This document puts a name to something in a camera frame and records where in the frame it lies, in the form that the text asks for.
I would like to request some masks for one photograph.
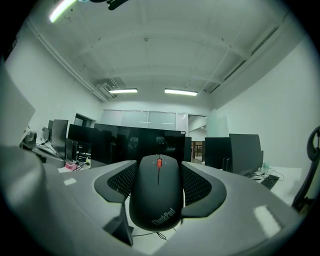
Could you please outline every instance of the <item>office chair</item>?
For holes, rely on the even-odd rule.
[[[317,147],[314,147],[314,139],[316,135],[318,137],[318,143],[317,143]],[[313,130],[306,145],[306,153],[308,155],[308,158],[312,162],[311,162],[308,175],[292,203],[292,207],[295,208],[297,211],[301,211],[301,209],[309,200],[307,197],[305,198],[305,196],[308,192],[308,189],[311,185],[311,182],[315,176],[317,167],[320,162],[319,140],[320,140],[320,126],[318,126],[316,129]]]

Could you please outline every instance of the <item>white wall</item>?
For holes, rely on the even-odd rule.
[[[305,37],[252,87],[213,110],[208,119],[216,115],[216,122],[221,118],[227,121],[227,131],[217,133],[259,134],[265,162],[303,168],[306,175],[311,163],[306,152],[307,140],[313,129],[320,125],[317,56]],[[219,130],[219,126],[208,125],[207,129]],[[309,191],[313,196],[314,184]]]
[[[189,132],[207,124],[207,118],[205,116],[192,115],[188,119]]]
[[[205,140],[206,136],[207,136],[206,130],[201,128],[198,128],[189,132],[189,137],[191,137],[191,140],[193,142],[202,142]]]
[[[29,123],[40,133],[53,119],[74,122],[75,114],[99,120],[101,101],[76,81],[24,27],[6,61],[13,82],[35,108]]]

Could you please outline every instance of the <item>red object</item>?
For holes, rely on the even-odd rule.
[[[156,161],[156,166],[161,167],[162,166],[162,159],[158,159]]]

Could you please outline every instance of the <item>black mesh pad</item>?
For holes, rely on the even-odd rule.
[[[125,197],[129,196],[135,181],[137,164],[134,164],[108,179],[107,184]]]
[[[98,177],[94,188],[108,202],[123,203],[131,192],[137,169],[137,161],[131,161]]]
[[[186,206],[205,198],[212,189],[211,184],[205,178],[185,166],[182,166],[182,182]]]

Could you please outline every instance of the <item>black wireless mouse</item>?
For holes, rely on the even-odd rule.
[[[181,219],[183,186],[177,160],[166,155],[142,158],[131,189],[129,213],[138,227],[166,231]]]

